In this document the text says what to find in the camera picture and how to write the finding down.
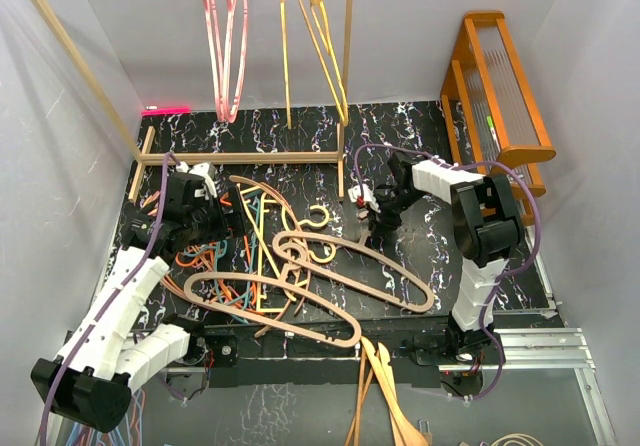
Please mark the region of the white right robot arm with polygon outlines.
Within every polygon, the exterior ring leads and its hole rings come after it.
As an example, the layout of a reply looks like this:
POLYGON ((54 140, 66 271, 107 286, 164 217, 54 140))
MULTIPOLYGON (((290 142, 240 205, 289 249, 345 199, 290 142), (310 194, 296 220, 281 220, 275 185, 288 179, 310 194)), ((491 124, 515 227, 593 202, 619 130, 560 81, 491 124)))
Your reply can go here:
POLYGON ((463 256, 458 296, 448 315, 440 353, 466 363, 493 337, 492 291, 524 236, 509 178, 465 171, 436 156, 398 150, 387 165, 394 182, 369 188, 360 173, 348 190, 367 212, 372 236, 397 230, 401 214, 431 195, 451 206, 455 244, 463 256))

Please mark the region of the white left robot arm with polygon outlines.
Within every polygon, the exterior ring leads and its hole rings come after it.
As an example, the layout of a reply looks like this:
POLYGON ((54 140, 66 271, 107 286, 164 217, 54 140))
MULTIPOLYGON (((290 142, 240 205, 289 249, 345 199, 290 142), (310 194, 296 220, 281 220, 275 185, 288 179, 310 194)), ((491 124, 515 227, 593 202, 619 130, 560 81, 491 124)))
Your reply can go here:
POLYGON ((210 177, 174 172, 154 204, 127 207, 111 274, 80 326, 54 359, 40 358, 30 379, 52 413, 101 433, 113 431, 132 396, 171 362, 200 362, 207 342, 200 325, 176 315, 140 343, 124 343, 149 295, 189 246, 245 235, 247 216, 237 189, 222 200, 210 177))

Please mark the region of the yellow velvet hanger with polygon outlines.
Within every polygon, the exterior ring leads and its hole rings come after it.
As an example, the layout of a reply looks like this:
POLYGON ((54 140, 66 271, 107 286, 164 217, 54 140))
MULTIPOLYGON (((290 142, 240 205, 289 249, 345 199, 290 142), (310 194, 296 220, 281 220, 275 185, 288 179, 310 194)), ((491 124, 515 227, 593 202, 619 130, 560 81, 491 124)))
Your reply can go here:
POLYGON ((284 94, 285 94, 285 110, 287 128, 292 128, 291 115, 291 87, 289 77, 289 57, 288 57, 288 35, 287 35, 287 12, 286 0, 279 0, 280 6, 280 22, 281 22, 281 39, 282 39, 282 59, 283 59, 283 75, 284 75, 284 94))
POLYGON ((324 0, 298 0, 329 91, 337 109, 340 125, 349 123, 347 91, 338 64, 331 36, 331 27, 324 0))

